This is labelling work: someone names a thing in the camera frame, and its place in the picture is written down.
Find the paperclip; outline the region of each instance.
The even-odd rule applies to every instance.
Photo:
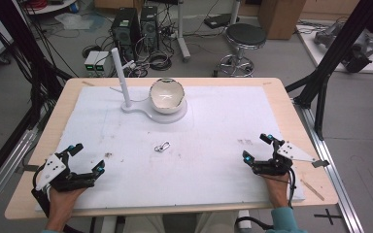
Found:
[[[170,146],[171,146],[171,144],[169,144],[169,142],[165,142],[165,143],[161,144],[160,146],[156,146],[155,151],[163,152],[164,150],[167,150]]]

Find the desk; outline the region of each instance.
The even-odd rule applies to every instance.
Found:
[[[289,140],[318,158],[314,147],[292,106],[283,84],[278,79],[204,79],[178,78],[184,86],[262,86],[271,109],[280,127],[284,139]],[[128,86],[150,86],[156,79],[127,79]],[[41,165],[55,152],[62,131],[74,110],[75,103],[84,86],[116,86],[118,79],[73,79],[66,84],[41,139],[32,154],[29,164]],[[337,203],[337,194],[323,168],[314,168],[310,163],[294,161],[298,178],[303,182],[306,200],[293,203],[294,206],[333,205]],[[15,190],[5,217],[8,219],[25,219],[45,217],[35,211],[36,201],[30,194],[33,173],[25,172]],[[225,205],[176,206],[159,208],[124,208],[105,210],[76,211],[74,216],[128,216],[156,213],[198,213],[224,210],[246,210],[269,208],[269,203],[239,203]]]

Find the black pole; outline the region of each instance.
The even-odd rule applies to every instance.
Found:
[[[295,104],[305,109],[309,109],[311,102],[319,95],[314,129],[321,140],[323,140],[322,121],[328,80],[371,19],[373,19],[373,0],[360,0],[317,69],[304,79],[286,87],[286,91],[291,92],[305,85],[301,94],[294,98]]]

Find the floor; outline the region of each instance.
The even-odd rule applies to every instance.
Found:
[[[97,14],[86,14],[90,13],[90,8],[82,13],[94,20],[94,26],[89,30],[63,30],[53,19],[55,15],[51,14],[41,17],[40,21],[63,59],[79,77],[86,77],[82,50],[95,43],[100,45],[108,36],[111,23]],[[196,31],[203,18],[185,19],[185,32]],[[253,17],[241,17],[241,20],[257,25]],[[201,25],[199,33],[218,34],[219,31]],[[232,50],[223,35],[204,38],[186,36],[186,45],[191,53],[188,63],[183,62],[178,45],[173,43],[175,52],[171,68],[167,71],[150,69],[148,77],[211,77],[217,62]],[[246,56],[255,64],[254,78],[276,77],[284,85],[306,77],[315,69],[298,35],[292,35],[289,40],[268,40],[261,50],[246,51]],[[55,60],[60,69],[71,73],[58,56]],[[289,96],[297,96],[301,89]],[[29,83],[14,62],[0,64],[0,149],[29,109],[29,91]],[[373,75],[332,74],[328,84],[323,135],[363,230],[373,232]],[[45,219],[14,221],[4,217],[19,178],[20,174],[14,173],[0,193],[0,232],[39,232],[45,226]],[[343,219],[339,218],[341,214],[337,206],[295,208],[294,212],[300,228],[309,232],[348,232]],[[271,222],[269,210],[250,210],[250,214]],[[167,232],[193,231],[194,215],[171,215],[164,220]],[[90,217],[73,218],[70,225],[88,231]],[[100,221],[97,221],[95,229],[99,232]],[[253,225],[252,232],[262,230]]]

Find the stool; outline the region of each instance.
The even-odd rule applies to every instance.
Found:
[[[218,76],[218,70],[229,77],[252,77],[254,64],[244,56],[244,50],[257,50],[262,48],[266,41],[265,32],[246,23],[230,25],[226,31],[226,39],[238,49],[237,54],[230,54],[220,60],[214,70],[213,77]]]

